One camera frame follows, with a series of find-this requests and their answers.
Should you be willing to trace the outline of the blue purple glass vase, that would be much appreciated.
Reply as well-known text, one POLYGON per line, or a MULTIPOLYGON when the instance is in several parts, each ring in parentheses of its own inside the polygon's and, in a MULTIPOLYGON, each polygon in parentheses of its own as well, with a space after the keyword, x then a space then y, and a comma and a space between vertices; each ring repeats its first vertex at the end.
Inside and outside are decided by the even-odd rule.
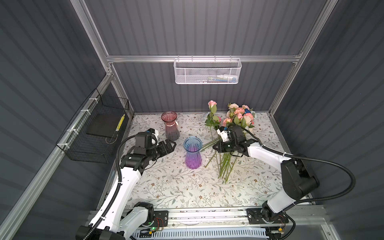
POLYGON ((188 137, 184 141, 184 149, 186 151, 185 164, 189 169, 195 170, 202 165, 201 149, 202 141, 197 137, 188 137))

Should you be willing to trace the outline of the light pink rose stem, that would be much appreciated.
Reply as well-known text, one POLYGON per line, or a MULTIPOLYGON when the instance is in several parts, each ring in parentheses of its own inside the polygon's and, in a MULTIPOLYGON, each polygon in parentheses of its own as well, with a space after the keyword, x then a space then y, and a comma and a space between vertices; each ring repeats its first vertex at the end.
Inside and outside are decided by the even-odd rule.
POLYGON ((210 100, 208 102, 208 106, 209 106, 210 112, 207 115, 207 120, 205 121, 205 125, 207 127, 210 127, 211 141, 205 144, 205 150, 208 150, 208 148, 212 147, 219 140, 219 137, 214 136, 215 134, 214 132, 221 125, 221 118, 217 116, 217 103, 213 100, 210 100))

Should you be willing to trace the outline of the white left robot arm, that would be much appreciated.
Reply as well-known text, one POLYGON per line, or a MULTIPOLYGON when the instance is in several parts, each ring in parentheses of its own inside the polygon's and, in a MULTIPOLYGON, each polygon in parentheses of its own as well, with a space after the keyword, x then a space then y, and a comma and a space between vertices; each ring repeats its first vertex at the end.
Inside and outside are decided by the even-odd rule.
POLYGON ((80 226, 76 232, 76 240, 129 240, 132 234, 143 224, 152 222, 154 207, 152 204, 139 203, 128 215, 122 218, 126 203, 132 191, 148 168, 150 161, 157 161, 176 148, 171 140, 157 142, 153 139, 152 146, 143 155, 135 155, 135 146, 120 156, 117 152, 117 175, 111 191, 103 205, 87 226, 80 226))

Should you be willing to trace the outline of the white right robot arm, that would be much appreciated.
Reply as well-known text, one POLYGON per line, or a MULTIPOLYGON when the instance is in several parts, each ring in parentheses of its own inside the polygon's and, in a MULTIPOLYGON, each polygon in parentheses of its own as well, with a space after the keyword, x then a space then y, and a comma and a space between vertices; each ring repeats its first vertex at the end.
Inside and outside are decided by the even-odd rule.
POLYGON ((320 181, 303 160, 269 149, 255 136, 247 139, 245 131, 237 125, 220 127, 217 133, 221 140, 214 144, 213 149, 219 153, 238 152, 240 157, 261 160, 280 171, 283 188, 262 205, 260 212, 264 222, 273 223, 283 212, 292 208, 296 201, 319 187, 320 181))

